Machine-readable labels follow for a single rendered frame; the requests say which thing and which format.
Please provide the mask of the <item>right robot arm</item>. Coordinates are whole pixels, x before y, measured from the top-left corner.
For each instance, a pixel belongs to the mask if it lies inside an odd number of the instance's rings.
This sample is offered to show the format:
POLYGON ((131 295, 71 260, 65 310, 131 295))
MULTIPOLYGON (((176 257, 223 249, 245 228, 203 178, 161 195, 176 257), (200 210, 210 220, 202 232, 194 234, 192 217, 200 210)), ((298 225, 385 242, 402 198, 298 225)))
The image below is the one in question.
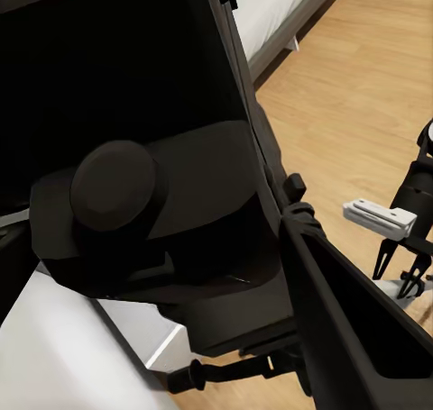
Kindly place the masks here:
POLYGON ((398 299, 415 287, 433 258, 433 242, 427 240, 433 227, 433 119, 421 131, 417 144, 419 156, 411 163, 390 209, 362 198, 345 203, 343 208, 346 220, 385 237, 372 280, 381 279, 397 246, 406 246, 417 255, 398 299))

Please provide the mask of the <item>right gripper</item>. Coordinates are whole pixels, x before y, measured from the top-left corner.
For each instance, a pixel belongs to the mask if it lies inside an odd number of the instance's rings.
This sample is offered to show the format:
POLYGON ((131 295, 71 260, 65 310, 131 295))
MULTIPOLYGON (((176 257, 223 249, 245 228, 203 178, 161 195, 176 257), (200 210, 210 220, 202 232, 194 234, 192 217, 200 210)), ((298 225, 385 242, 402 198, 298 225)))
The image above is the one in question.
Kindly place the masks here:
POLYGON ((422 190, 417 190, 417 188, 402 185, 389 208, 395 209, 398 207, 409 213, 414 213, 418 217, 412 225, 409 238, 403 238, 401 241, 385 238, 381 242, 372 280, 381 279, 386 266, 392 259, 393 253, 397 250, 397 246, 406 246, 406 250, 415 253, 417 258, 413 262, 409 275, 402 284, 401 292, 397 296, 398 299, 401 299, 415 287, 415 284, 432 262, 433 242, 428 241, 427 236, 433 227, 433 196, 422 192, 422 190))

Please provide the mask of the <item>digital camera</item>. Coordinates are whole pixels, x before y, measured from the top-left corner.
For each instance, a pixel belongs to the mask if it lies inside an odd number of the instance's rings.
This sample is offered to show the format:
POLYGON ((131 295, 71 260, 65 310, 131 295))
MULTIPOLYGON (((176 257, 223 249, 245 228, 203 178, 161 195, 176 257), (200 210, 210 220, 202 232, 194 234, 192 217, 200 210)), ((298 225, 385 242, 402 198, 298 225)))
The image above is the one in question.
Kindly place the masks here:
POLYGON ((282 268, 236 0, 0 0, 0 217, 53 279, 178 304, 282 268))

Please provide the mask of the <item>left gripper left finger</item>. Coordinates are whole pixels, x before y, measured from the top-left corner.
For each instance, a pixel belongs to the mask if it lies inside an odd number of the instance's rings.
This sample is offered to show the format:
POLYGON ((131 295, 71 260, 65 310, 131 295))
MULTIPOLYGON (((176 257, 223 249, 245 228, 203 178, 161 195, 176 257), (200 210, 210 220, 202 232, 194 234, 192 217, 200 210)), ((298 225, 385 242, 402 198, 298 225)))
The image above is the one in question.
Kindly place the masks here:
POLYGON ((32 249, 30 220, 0 228, 0 324, 40 262, 32 249))

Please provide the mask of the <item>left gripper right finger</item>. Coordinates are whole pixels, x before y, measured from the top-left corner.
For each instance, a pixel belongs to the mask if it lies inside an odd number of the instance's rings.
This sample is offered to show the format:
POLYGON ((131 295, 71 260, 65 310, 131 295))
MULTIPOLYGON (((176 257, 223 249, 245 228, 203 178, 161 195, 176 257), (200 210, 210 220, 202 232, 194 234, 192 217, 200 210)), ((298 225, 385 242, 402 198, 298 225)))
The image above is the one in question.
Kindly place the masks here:
POLYGON ((433 337, 315 228, 280 234, 316 410, 433 410, 433 337))

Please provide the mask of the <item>camera tripod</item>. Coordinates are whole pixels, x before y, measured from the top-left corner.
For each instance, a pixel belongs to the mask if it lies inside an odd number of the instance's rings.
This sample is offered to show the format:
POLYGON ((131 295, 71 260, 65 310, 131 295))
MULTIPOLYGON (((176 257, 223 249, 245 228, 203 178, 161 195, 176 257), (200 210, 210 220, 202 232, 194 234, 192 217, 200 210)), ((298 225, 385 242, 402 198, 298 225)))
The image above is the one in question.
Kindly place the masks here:
MULTIPOLYGON (((301 174, 287 176, 269 119, 260 103, 258 107, 277 188, 284 204, 281 218, 308 224, 327 237, 320 221, 314 217, 314 207, 301 201, 307 191, 301 174)), ((433 290, 433 276, 426 275, 426 281, 420 279, 404 298, 398 299, 408 275, 409 272, 403 270, 401 280, 372 280, 405 313, 416 297, 433 290)), ((167 386, 173 395, 189 389, 202 391, 207 382, 229 382, 261 375, 275 378, 292 371, 297 372, 303 392, 312 395, 283 267, 276 278, 261 287, 190 301, 176 307, 157 307, 161 316, 187 327, 193 353, 214 359, 238 350, 239 357, 253 356, 223 367, 192 360, 186 368, 167 373, 167 386)))

